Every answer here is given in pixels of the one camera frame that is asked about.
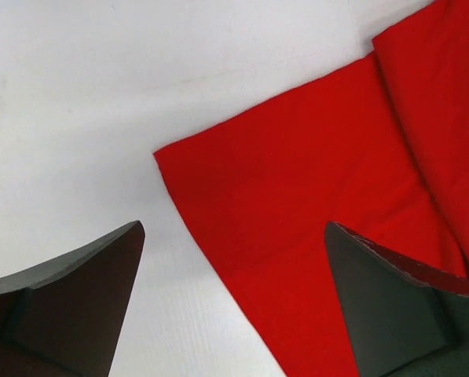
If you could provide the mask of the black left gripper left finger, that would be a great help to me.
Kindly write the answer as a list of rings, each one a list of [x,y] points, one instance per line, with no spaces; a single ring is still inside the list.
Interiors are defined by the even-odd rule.
[[[0,376],[107,376],[145,241],[139,221],[0,278]]]

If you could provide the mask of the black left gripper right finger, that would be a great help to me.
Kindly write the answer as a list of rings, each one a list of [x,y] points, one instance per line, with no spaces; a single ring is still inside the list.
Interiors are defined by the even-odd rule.
[[[469,376],[469,279],[329,222],[324,231],[361,376]]]

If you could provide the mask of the red t shirt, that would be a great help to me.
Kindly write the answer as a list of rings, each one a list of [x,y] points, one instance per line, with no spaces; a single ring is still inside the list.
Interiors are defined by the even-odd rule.
[[[155,154],[192,237],[288,376],[355,376],[324,248],[337,221],[469,277],[469,1]]]

